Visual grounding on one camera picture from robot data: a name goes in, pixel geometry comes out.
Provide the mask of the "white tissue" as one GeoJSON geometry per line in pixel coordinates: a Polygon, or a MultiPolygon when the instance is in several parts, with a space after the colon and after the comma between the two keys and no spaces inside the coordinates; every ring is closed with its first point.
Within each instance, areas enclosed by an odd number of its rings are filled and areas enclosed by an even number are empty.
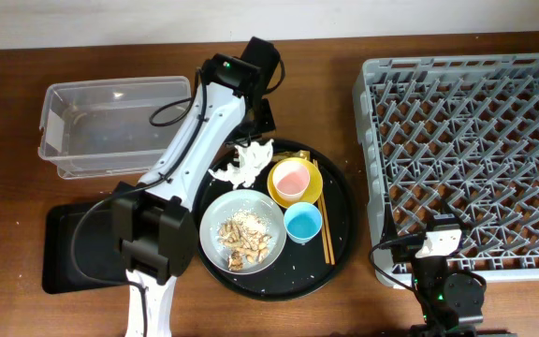
{"type": "Polygon", "coordinates": [[[248,147],[236,145],[238,165],[228,164],[225,169],[211,170],[208,172],[213,179],[232,184],[234,190],[239,186],[251,187],[256,177],[270,163],[273,157],[273,139],[261,144],[253,141],[248,147]]]}

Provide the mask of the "gold snack wrapper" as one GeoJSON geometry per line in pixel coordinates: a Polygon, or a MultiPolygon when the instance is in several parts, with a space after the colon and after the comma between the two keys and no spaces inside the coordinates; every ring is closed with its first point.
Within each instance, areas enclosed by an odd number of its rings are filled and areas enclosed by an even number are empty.
{"type": "Polygon", "coordinates": [[[271,161],[277,163],[288,158],[299,158],[309,161],[311,158],[311,153],[305,150],[299,150],[296,152],[280,152],[274,154],[271,161]]]}

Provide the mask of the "pink cup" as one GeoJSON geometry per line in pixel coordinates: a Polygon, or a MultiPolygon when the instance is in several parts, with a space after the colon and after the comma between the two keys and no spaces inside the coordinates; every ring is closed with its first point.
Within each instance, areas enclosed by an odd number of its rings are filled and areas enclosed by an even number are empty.
{"type": "Polygon", "coordinates": [[[299,161],[282,161],[277,164],[272,173],[273,186],[278,196],[290,202],[302,198],[307,190],[311,174],[304,164],[299,161]]]}

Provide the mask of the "yellow bowl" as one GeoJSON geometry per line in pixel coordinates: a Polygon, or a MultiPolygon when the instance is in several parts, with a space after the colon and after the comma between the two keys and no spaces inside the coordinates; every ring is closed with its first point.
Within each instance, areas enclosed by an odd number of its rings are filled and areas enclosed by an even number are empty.
{"type": "Polygon", "coordinates": [[[289,208],[293,204],[297,202],[308,202],[314,204],[322,194],[323,190],[323,178],[319,171],[319,168],[311,163],[308,160],[300,159],[300,158],[287,158],[280,162],[278,162],[269,172],[268,180],[267,180],[267,188],[269,191],[269,195],[273,198],[274,201],[276,201],[281,207],[283,208],[289,208]],[[276,183],[274,181],[274,178],[276,177],[275,171],[276,169],[281,166],[282,164],[299,164],[300,166],[304,167],[310,175],[310,182],[306,188],[306,190],[302,193],[301,198],[298,200],[286,200],[283,198],[278,190],[276,189],[276,183]]]}

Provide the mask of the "blue cup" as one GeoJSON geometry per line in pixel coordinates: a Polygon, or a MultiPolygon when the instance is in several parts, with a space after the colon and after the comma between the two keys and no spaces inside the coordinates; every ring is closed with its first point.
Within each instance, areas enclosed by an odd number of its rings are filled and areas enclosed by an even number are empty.
{"type": "Polygon", "coordinates": [[[319,209],[308,202],[297,202],[284,213],[284,227],[289,239],[305,244],[321,230],[322,220],[319,209]]]}

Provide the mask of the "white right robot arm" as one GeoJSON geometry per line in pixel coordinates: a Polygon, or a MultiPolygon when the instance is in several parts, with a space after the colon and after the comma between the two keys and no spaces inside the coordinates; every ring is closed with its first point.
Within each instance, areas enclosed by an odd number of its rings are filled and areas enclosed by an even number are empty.
{"type": "Polygon", "coordinates": [[[412,266],[411,289],[420,303],[425,323],[409,334],[419,337],[476,336],[484,320],[482,306],[487,282],[471,271],[453,271],[448,259],[460,250],[466,226],[451,211],[428,221],[422,232],[395,239],[389,247],[412,266]]]}

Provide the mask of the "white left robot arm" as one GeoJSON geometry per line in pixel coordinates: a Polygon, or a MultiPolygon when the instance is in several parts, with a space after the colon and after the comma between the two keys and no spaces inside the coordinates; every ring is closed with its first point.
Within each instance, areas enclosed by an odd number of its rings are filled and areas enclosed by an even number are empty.
{"type": "Polygon", "coordinates": [[[275,46],[252,37],[239,57],[204,62],[190,110],[177,134],[138,185],[110,202],[114,246],[130,286],[129,336],[169,336],[176,281],[198,246],[192,209],[212,160],[225,143],[274,130],[266,96],[284,71],[275,46]]]}

